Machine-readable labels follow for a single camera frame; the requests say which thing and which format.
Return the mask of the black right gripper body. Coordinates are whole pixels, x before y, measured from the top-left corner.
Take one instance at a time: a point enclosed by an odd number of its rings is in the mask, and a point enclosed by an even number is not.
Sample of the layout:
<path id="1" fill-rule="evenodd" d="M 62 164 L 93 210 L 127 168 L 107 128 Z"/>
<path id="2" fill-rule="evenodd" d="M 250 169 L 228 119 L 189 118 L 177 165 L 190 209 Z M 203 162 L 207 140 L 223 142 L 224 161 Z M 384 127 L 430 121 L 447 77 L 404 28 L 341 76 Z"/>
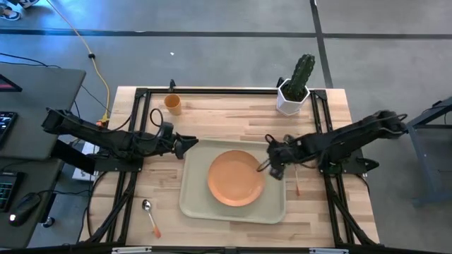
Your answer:
<path id="1" fill-rule="evenodd" d="M 295 156 L 290 145 L 277 141 L 272 135 L 266 136 L 268 142 L 268 160 L 272 168 L 285 168 L 286 164 L 295 163 Z"/>

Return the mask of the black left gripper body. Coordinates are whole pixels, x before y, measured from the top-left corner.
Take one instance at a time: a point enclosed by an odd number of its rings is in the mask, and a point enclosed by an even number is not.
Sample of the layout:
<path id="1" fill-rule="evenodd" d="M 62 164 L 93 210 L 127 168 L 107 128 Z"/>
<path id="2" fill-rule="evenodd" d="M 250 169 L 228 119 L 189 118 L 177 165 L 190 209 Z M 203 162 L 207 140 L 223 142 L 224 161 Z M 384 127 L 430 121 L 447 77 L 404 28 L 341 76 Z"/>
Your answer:
<path id="1" fill-rule="evenodd" d="M 175 133 L 171 134 L 171 136 L 163 137 L 157 136 L 154 138 L 156 142 L 155 149 L 153 151 L 154 155 L 164 155 L 166 153 L 176 154 L 176 143 L 180 140 L 180 134 Z"/>

